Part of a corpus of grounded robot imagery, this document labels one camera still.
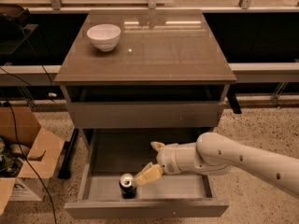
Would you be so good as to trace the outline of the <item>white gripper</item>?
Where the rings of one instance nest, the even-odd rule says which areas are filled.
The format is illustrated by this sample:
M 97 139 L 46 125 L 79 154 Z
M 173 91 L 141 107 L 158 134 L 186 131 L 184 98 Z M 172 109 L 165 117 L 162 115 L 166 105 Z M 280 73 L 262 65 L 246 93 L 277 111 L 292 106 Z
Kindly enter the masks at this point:
M 153 141 L 151 147 L 157 151 L 158 164 L 149 162 L 135 177 L 134 184 L 137 187 L 148 184 L 167 175 L 178 175 L 182 172 L 198 173 L 200 157 L 195 143 L 170 144 Z

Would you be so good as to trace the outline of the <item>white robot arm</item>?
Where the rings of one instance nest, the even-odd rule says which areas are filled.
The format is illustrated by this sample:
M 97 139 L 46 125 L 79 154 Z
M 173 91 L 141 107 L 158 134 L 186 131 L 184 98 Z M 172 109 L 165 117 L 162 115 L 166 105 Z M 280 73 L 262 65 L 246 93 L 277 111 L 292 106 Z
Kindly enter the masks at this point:
M 199 175 L 224 175 L 232 166 L 262 181 L 299 197 L 299 160 L 249 147 L 218 133 L 203 133 L 193 143 L 169 144 L 153 141 L 156 163 L 148 163 L 133 179 L 136 187 L 162 175 L 193 172 Z

